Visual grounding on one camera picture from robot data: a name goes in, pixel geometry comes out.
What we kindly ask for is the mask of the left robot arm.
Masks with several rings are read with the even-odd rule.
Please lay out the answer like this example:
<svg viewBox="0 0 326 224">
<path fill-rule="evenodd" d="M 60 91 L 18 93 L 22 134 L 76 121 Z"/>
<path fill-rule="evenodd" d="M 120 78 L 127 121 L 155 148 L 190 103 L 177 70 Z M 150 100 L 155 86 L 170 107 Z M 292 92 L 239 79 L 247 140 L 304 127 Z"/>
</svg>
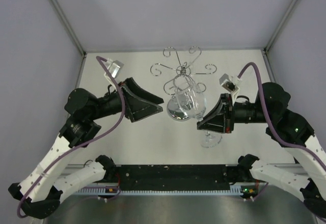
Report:
<svg viewBox="0 0 326 224">
<path fill-rule="evenodd" d="M 66 177 L 61 174 L 74 156 L 100 139 L 97 119 L 120 114 L 120 121 L 127 118 L 137 122 L 162 112 L 163 103 L 162 98 L 142 89 L 132 77 L 100 98 L 83 88 L 73 90 L 65 105 L 70 116 L 54 144 L 28 177 L 8 188 L 11 196 L 19 200 L 17 215 L 45 219 L 80 189 L 95 182 L 113 180 L 116 165 L 105 155 Z"/>
</svg>

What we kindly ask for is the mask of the round clear wine glass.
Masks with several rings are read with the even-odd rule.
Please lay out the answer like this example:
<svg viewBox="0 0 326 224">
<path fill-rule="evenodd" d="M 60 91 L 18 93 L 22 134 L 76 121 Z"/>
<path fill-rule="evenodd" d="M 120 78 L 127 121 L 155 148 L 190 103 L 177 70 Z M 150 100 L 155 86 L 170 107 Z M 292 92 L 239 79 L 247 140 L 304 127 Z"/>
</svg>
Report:
<svg viewBox="0 0 326 224">
<path fill-rule="evenodd" d="M 207 101 L 199 85 L 193 81 L 186 81 L 175 85 L 174 89 L 181 111 L 189 118 L 197 120 L 197 122 L 202 121 L 207 109 Z M 203 148 L 212 148 L 218 145 L 221 140 L 221 135 L 216 136 L 206 130 L 201 146 Z"/>
</svg>

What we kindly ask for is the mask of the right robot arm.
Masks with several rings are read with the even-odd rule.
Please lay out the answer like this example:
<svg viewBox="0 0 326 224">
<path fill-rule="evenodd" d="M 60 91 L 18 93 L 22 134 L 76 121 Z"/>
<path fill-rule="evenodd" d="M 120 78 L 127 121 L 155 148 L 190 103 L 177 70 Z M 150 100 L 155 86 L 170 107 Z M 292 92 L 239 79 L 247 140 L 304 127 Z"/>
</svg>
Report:
<svg viewBox="0 0 326 224">
<path fill-rule="evenodd" d="M 325 150 L 309 122 L 287 108 L 290 98 L 273 82 L 259 84 L 254 103 L 234 102 L 230 94 L 224 93 L 197 123 L 197 129 L 231 133 L 236 123 L 266 123 L 265 133 L 301 165 L 307 176 L 272 166 L 252 154 L 239 157 L 238 176 L 244 181 L 270 183 L 298 198 L 319 218 L 325 218 Z"/>
</svg>

